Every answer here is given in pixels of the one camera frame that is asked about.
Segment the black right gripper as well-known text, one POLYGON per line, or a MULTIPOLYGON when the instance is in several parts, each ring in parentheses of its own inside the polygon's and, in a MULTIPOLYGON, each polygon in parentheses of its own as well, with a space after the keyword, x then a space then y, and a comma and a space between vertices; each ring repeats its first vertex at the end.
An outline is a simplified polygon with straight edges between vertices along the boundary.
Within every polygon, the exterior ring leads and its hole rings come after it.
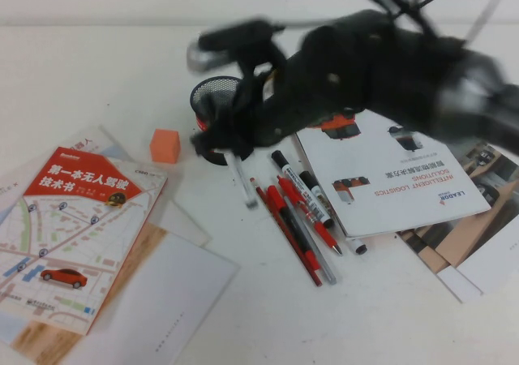
POLYGON ((286 58, 272 41, 246 52, 250 75, 261 63, 274 70, 274 93, 263 100, 266 75, 204 81, 204 123, 190 141, 206 161, 225 161, 223 152, 247 159, 252 145, 274 145, 287 135, 345 109, 378 107, 390 78, 385 15, 349 15, 310 31, 300 49, 286 58), (228 126, 213 124, 235 117, 246 125, 246 142, 228 126))

